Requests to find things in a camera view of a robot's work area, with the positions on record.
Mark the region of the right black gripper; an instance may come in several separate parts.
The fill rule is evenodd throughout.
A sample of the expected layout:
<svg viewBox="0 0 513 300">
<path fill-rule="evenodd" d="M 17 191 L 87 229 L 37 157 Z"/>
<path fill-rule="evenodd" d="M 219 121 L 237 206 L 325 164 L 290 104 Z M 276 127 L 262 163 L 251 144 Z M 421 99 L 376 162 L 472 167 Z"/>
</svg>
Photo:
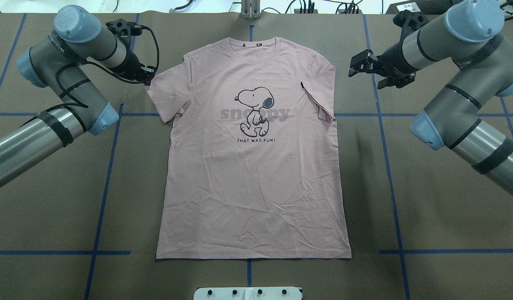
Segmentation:
<svg viewBox="0 0 513 300">
<path fill-rule="evenodd" d="M 378 83 L 378 90 L 385 87 L 403 88 L 415 80 L 416 68 L 404 58 L 402 44 L 397 43 L 382 55 L 375 56 L 371 49 L 365 49 L 351 58 L 348 77 L 358 73 L 378 74 L 384 77 Z"/>
</svg>

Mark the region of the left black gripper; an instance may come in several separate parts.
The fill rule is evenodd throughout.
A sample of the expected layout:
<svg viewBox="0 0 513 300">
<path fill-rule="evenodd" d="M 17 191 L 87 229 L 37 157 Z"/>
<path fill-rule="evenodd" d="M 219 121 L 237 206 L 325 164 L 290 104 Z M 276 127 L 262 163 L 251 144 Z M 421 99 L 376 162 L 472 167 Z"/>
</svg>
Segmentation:
<svg viewBox="0 0 513 300">
<path fill-rule="evenodd" d="M 150 74 L 155 73 L 154 66 L 144 66 L 138 60 L 138 57 L 132 52 L 127 51 L 125 59 L 117 67 L 117 75 L 126 80 L 141 81 L 146 87 L 150 87 L 152 77 Z"/>
</svg>

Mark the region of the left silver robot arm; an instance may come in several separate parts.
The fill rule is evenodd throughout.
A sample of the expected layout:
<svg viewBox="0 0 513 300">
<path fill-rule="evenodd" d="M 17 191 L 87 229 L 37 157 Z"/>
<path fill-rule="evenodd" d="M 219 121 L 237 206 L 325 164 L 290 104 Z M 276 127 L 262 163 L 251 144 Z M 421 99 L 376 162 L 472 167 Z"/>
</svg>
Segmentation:
<svg viewBox="0 0 513 300">
<path fill-rule="evenodd" d="M 149 86 L 158 66 L 146 66 L 131 50 L 146 25 L 117 19 L 102 23 L 78 5 L 61 8 L 48 36 L 17 60 L 22 76 L 49 87 L 62 101 L 41 111 L 0 139 L 0 188 L 84 133 L 98 135 L 114 125 L 118 112 L 81 66 L 93 65 L 129 84 Z"/>
</svg>

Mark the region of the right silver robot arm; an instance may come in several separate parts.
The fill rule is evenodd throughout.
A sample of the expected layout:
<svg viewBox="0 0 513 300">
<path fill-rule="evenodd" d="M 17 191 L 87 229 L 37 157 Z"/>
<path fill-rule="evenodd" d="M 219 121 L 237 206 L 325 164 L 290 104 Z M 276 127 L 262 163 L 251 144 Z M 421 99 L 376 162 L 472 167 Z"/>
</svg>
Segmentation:
<svg viewBox="0 0 513 300">
<path fill-rule="evenodd" d="M 401 11 L 399 42 L 376 56 L 367 49 L 351 59 L 349 77 L 378 74 L 378 89 L 402 88 L 415 74 L 450 58 L 456 75 L 409 126 L 434 150 L 447 147 L 513 196 L 513 139 L 477 116 L 494 96 L 513 95 L 513 44 L 503 34 L 505 13 L 496 0 L 464 0 L 432 21 Z"/>
</svg>

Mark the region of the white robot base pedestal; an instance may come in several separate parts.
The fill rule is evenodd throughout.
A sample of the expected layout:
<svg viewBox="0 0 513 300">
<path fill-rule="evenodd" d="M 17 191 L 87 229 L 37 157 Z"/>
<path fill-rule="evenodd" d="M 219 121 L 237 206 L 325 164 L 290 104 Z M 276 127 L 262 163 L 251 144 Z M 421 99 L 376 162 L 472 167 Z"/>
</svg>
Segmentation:
<svg viewBox="0 0 513 300">
<path fill-rule="evenodd" d="M 302 288 L 285 287 L 222 287 L 198 288 L 194 300 L 302 300 Z"/>
</svg>

